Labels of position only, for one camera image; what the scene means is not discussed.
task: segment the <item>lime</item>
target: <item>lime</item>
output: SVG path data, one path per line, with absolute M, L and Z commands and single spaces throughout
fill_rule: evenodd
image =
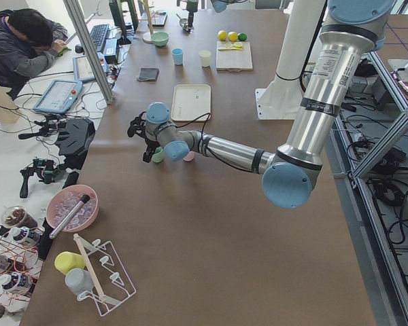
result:
M 236 32 L 230 32 L 228 33 L 228 39 L 232 42 L 237 41 L 237 33 Z
M 238 38 L 239 38 L 239 41 L 246 41 L 246 39 L 248 38 L 248 36 L 246 36 L 246 34 L 245 33 L 240 33 L 239 35 L 238 35 Z
M 226 31 L 219 31 L 218 32 L 218 39 L 220 41 L 225 41 L 226 40 Z

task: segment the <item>light blue joint cap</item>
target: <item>light blue joint cap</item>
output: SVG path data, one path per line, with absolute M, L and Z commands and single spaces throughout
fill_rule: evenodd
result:
M 169 120 L 169 109 L 164 103 L 151 103 L 147 109 L 146 119 L 151 124 L 162 124 Z
M 172 141 L 164 148 L 165 155 L 171 161 L 178 161 L 189 154 L 189 146 L 185 141 Z
M 380 48 L 382 48 L 382 47 L 384 46 L 384 43 L 385 43 L 385 42 L 386 42 L 386 39 L 385 39 L 385 38 L 378 39 L 378 40 L 376 41 L 376 43 L 375 43 L 375 47 L 374 47 L 372 50 L 368 51 L 368 52 L 378 51 Z
M 223 1 L 213 1 L 212 2 L 213 8 L 215 9 L 215 12 L 220 13 L 223 12 L 226 9 L 226 2 Z
M 349 25 L 372 22 L 386 14 L 394 0 L 329 0 L 328 9 L 331 17 Z
M 303 205 L 311 194 L 311 181 L 307 174 L 287 162 L 270 165 L 261 185 L 267 199 L 283 209 L 295 209 Z

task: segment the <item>cup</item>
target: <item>cup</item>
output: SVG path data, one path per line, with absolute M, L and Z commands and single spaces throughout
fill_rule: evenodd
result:
M 201 66 L 202 67 L 210 66 L 211 52 L 209 50 L 201 50 L 200 52 L 198 52 L 198 54 L 199 60 L 201 61 Z
M 194 151 L 190 151 L 188 155 L 183 157 L 183 161 L 185 162 L 190 162 L 194 159 L 195 157 L 195 152 Z
M 7 229 L 22 226 L 26 226 L 29 229 L 36 228 L 38 223 L 30 214 L 26 212 L 26 209 L 22 206 L 8 207 L 1 216 L 1 223 Z
M 63 251 L 54 260 L 54 267 L 64 275 L 67 275 L 73 268 L 84 268 L 85 263 L 82 255 Z
M 165 157 L 165 153 L 163 152 L 163 148 L 157 147 L 154 154 L 152 154 L 151 161 L 153 161 L 154 163 L 160 163 L 163 161 L 164 157 Z
M 94 288 L 90 274 L 87 270 L 73 268 L 65 277 L 65 284 L 75 294 L 79 295 L 85 291 L 91 291 Z
M 174 64 L 180 66 L 183 64 L 183 50 L 174 49 L 172 50 L 172 58 L 174 59 Z

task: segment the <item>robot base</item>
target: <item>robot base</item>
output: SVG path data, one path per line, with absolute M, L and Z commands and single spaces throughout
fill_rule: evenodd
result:
M 260 120 L 294 120 L 301 103 L 299 80 L 275 78 L 267 88 L 256 89 L 257 115 Z

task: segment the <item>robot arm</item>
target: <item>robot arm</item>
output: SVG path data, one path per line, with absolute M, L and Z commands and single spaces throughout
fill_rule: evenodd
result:
M 304 204 L 316 185 L 323 162 L 320 152 L 337 117 L 360 57 L 380 48 L 394 0 L 328 1 L 329 15 L 320 40 L 315 69 L 285 144 L 275 154 L 199 131 L 179 131 L 163 103 L 148 107 L 145 137 L 164 147 L 173 161 L 190 150 L 230 165 L 263 174 L 262 188 L 272 203 L 283 208 Z

